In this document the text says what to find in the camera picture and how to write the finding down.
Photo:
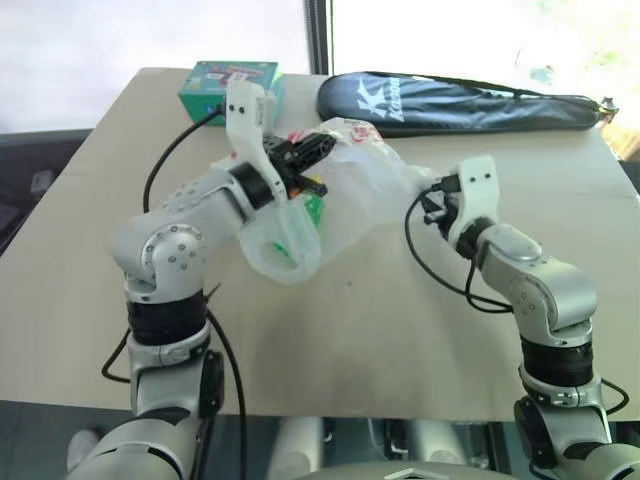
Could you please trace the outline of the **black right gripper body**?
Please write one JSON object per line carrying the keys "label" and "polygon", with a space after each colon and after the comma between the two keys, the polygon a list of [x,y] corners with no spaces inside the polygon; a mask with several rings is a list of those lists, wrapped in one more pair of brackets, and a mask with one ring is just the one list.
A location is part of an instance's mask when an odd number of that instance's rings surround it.
{"label": "black right gripper body", "polygon": [[455,208],[441,190],[428,189],[422,193],[423,221],[426,225],[449,229],[455,220]]}

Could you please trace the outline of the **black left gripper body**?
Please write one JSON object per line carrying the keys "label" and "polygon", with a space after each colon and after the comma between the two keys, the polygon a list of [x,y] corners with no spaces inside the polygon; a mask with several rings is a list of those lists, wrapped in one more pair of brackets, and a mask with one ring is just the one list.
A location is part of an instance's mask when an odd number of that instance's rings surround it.
{"label": "black left gripper body", "polygon": [[263,137],[263,148],[288,194],[301,192],[297,182],[297,177],[301,175],[301,170],[297,166],[297,157],[302,144],[302,141],[293,142],[278,136]]}

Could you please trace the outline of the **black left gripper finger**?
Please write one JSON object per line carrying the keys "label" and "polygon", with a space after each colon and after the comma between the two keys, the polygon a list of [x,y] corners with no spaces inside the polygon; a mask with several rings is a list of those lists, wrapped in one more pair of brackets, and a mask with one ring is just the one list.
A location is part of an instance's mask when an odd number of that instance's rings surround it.
{"label": "black left gripper finger", "polygon": [[297,175],[294,178],[294,184],[300,193],[306,192],[316,196],[325,196],[328,193],[328,188],[324,183],[304,175]]}
{"label": "black left gripper finger", "polygon": [[336,138],[326,133],[313,133],[304,137],[298,145],[300,158],[325,158],[336,144]]}

